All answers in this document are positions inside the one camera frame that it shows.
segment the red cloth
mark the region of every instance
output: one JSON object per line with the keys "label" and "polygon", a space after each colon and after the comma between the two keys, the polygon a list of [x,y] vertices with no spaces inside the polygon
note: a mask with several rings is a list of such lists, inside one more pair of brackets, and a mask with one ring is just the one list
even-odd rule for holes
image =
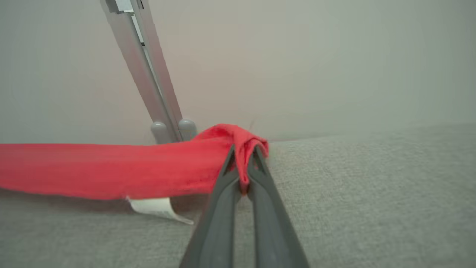
{"label": "red cloth", "polygon": [[152,146],[0,144],[0,187],[90,199],[160,198],[210,193],[232,144],[246,191],[253,148],[268,143],[229,124],[192,141]]}

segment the gray wall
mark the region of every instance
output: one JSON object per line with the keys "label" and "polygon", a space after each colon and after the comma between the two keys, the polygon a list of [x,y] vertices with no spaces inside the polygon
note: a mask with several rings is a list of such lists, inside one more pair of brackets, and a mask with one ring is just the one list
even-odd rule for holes
{"label": "gray wall", "polygon": [[474,0],[149,0],[184,118],[271,139],[476,121]]}
{"label": "gray wall", "polygon": [[98,0],[0,9],[0,142],[154,144]]}

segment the white tag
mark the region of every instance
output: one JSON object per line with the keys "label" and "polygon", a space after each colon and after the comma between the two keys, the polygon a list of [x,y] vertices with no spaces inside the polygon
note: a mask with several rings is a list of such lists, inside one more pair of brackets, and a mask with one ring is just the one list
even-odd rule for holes
{"label": "white tag", "polygon": [[130,206],[136,212],[156,215],[161,218],[167,218],[193,225],[193,221],[175,214],[170,198],[150,198],[150,199],[128,199]]}

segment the red garment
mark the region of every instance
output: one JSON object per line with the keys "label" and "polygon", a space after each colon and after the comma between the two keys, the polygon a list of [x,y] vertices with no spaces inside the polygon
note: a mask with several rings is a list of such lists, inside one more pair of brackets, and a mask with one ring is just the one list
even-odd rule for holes
{"label": "red garment", "polygon": [[160,198],[210,193],[232,144],[242,191],[253,148],[268,143],[229,124],[192,141],[152,146],[0,144],[0,187],[90,199]]}

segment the gray textile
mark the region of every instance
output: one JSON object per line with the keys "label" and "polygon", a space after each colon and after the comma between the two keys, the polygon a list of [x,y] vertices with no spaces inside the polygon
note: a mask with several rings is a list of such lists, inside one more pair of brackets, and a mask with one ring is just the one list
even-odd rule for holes
{"label": "gray textile", "polygon": [[[476,267],[476,125],[271,144],[312,267]],[[175,200],[198,219],[204,196]],[[0,267],[178,267],[193,227],[126,202],[0,191]],[[253,267],[251,203],[235,267]]]}

